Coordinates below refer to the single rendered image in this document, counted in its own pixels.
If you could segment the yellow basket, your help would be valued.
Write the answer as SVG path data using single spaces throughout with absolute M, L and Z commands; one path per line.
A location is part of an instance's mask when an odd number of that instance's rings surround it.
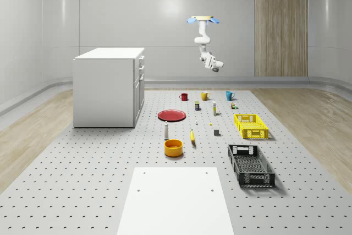
M 268 128 L 257 114 L 235 114 L 234 123 L 244 139 L 268 139 Z

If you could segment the red plate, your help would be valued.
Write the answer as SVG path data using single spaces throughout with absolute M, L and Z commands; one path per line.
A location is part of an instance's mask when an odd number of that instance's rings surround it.
M 158 118 L 167 122 L 178 122 L 186 118 L 186 114 L 180 110 L 163 110 L 158 114 Z

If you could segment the dark grey basket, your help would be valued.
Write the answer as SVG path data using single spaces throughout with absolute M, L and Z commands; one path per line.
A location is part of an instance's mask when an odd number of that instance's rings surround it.
M 275 186 L 275 172 L 258 146 L 228 144 L 228 156 L 240 186 Z

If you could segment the yellow bowl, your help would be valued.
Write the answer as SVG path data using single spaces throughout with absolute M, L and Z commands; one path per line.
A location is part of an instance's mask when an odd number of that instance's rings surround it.
M 177 139 L 169 139 L 164 142 L 164 153 L 169 157 L 177 157 L 183 153 L 183 143 Z

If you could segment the white cabinet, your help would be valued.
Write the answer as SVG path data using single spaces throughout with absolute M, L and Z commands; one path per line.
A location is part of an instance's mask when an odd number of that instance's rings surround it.
M 144 48 L 96 48 L 73 60 L 73 125 L 135 127 L 144 104 Z

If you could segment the white board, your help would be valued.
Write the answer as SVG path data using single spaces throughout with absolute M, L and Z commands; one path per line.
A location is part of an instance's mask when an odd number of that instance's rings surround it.
M 217 169 L 135 168 L 117 235 L 234 235 Z

